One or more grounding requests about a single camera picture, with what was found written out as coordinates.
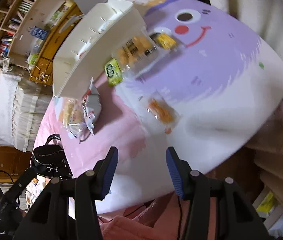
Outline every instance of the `backpack handle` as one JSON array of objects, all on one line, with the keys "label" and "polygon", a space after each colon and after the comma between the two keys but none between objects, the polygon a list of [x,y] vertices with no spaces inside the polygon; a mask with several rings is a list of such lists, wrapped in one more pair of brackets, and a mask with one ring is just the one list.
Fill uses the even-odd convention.
[{"label": "backpack handle", "polygon": [[54,140],[54,139],[61,141],[61,138],[60,138],[59,134],[52,134],[51,136],[49,136],[47,138],[47,141],[46,141],[45,145],[47,145],[51,140]]}]

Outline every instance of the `white bedding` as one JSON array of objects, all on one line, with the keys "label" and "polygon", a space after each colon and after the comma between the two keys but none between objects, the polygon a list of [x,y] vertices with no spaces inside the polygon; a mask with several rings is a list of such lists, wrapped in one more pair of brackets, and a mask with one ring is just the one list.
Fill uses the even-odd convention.
[{"label": "white bedding", "polygon": [[28,80],[28,72],[0,73],[0,138],[32,151],[40,122],[52,97],[51,87]]}]

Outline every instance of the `blue gripper pad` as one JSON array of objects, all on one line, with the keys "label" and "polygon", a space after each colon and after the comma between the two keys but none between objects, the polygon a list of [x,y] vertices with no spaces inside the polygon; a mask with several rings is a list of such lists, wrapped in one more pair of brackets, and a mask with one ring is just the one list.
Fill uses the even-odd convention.
[{"label": "blue gripper pad", "polygon": [[[110,160],[107,159],[109,154],[112,154],[112,156],[110,157]],[[109,193],[110,186],[113,181],[113,177],[114,177],[115,170],[116,170],[117,163],[118,163],[118,149],[112,146],[108,152],[108,155],[104,161],[104,162],[109,161],[109,164],[106,168],[103,183],[102,183],[102,188],[101,188],[101,198],[102,199],[104,199],[105,196]]]},{"label": "blue gripper pad", "polygon": [[172,183],[174,184],[176,195],[184,199],[185,193],[183,189],[183,179],[182,179],[182,175],[179,172],[179,169],[177,168],[178,164],[174,160],[175,157],[178,158],[174,148],[168,147],[166,150],[166,163],[167,163],[167,167],[170,173],[170,177],[171,177]]}]

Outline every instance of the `green snack package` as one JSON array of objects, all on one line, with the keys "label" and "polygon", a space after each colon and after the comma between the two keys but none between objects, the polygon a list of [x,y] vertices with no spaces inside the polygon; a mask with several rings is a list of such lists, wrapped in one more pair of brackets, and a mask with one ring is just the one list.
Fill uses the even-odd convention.
[{"label": "green snack package", "polygon": [[114,58],[105,65],[105,72],[109,86],[115,86],[123,80],[121,70]]}]

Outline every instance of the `red cartoon cheek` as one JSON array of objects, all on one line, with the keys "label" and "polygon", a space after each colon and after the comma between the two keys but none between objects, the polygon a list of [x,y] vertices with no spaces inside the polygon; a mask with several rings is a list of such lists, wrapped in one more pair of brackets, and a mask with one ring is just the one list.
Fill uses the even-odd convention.
[{"label": "red cartoon cheek", "polygon": [[178,25],[175,28],[175,33],[177,34],[186,34],[189,31],[189,28],[186,25]]}]

